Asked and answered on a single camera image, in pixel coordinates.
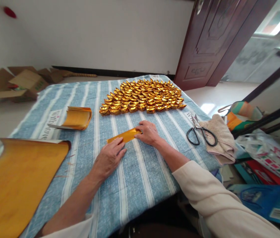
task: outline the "door frame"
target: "door frame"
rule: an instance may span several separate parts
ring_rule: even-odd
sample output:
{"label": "door frame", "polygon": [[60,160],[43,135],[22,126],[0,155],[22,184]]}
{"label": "door frame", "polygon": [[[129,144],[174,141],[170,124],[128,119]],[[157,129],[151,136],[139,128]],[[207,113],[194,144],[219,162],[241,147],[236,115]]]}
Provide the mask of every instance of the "door frame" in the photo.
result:
{"label": "door frame", "polygon": [[257,22],[262,22],[277,0],[257,0],[237,35],[211,75],[206,86],[215,87],[256,31]]}

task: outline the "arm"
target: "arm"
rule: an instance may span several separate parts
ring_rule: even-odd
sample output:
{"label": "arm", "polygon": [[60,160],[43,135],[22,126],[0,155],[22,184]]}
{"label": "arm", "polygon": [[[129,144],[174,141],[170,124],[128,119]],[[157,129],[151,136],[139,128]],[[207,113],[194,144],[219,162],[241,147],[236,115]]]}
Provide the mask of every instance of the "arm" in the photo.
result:
{"label": "arm", "polygon": [[217,237],[280,237],[274,225],[245,207],[209,171],[160,138],[153,123],[142,121],[136,128],[143,134],[135,137],[161,153],[190,204],[204,217],[213,234]]}
{"label": "arm", "polygon": [[127,149],[121,150],[125,145],[123,142],[120,143],[122,139],[117,138],[102,148],[90,173],[80,182],[73,194],[43,227],[43,235],[65,229],[84,220],[85,213],[99,187],[117,168],[127,151]]}

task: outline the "folded paper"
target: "folded paper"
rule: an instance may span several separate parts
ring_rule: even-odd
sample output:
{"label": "folded paper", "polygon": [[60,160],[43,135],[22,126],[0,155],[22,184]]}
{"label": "folded paper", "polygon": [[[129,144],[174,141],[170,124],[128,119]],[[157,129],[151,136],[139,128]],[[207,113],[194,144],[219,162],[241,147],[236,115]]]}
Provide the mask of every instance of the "folded paper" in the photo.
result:
{"label": "folded paper", "polygon": [[123,82],[113,93],[107,95],[108,99],[99,109],[102,116],[120,115],[146,111],[147,113],[162,112],[169,109],[184,109],[181,98],[182,92],[170,81],[139,80],[138,82]]}
{"label": "folded paper", "polygon": [[0,139],[0,237],[19,237],[70,150],[62,140]]}
{"label": "folded paper", "polygon": [[108,139],[107,143],[109,144],[109,143],[113,142],[115,139],[117,139],[119,137],[123,137],[123,142],[127,143],[128,141],[131,141],[131,140],[134,139],[134,135],[141,134],[141,133],[142,133],[141,130],[133,128],[133,129],[128,130],[128,131],[126,131],[124,133],[121,133],[120,135],[117,135],[117,136],[115,136],[113,138]]}
{"label": "folded paper", "polygon": [[[109,107],[102,107],[102,115],[109,115]],[[49,127],[68,130],[85,130],[91,120],[92,112],[89,107],[68,107],[67,117],[61,126],[48,124]]]}

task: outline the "tiled floor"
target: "tiled floor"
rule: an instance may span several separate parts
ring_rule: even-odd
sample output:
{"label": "tiled floor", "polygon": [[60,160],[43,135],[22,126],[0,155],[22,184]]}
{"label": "tiled floor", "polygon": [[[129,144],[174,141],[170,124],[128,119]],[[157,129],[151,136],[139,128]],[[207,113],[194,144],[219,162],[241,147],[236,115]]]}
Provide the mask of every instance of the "tiled floor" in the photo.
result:
{"label": "tiled floor", "polygon": [[[71,77],[66,78],[62,83],[71,83],[79,81],[99,81],[116,80],[124,78],[104,77],[84,78]],[[207,114],[212,115],[218,108],[229,105],[235,101],[242,100],[253,89],[255,84],[224,82],[216,87],[205,87],[186,91]],[[0,102],[0,138],[7,137],[18,126],[35,102],[12,103],[10,101]]]}

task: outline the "hand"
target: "hand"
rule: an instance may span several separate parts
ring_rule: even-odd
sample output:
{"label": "hand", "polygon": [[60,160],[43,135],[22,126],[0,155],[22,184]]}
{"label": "hand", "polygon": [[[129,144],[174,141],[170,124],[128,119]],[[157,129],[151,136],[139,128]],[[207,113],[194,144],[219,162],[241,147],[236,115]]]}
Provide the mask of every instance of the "hand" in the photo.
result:
{"label": "hand", "polygon": [[156,126],[149,121],[140,121],[140,126],[137,126],[136,129],[142,131],[142,134],[136,134],[134,137],[141,140],[142,142],[154,146],[157,141],[161,139],[159,136]]}
{"label": "hand", "polygon": [[103,182],[115,171],[127,151],[127,149],[121,150],[125,145],[124,142],[120,143],[122,140],[122,137],[117,138],[101,149],[90,171],[91,177]]}

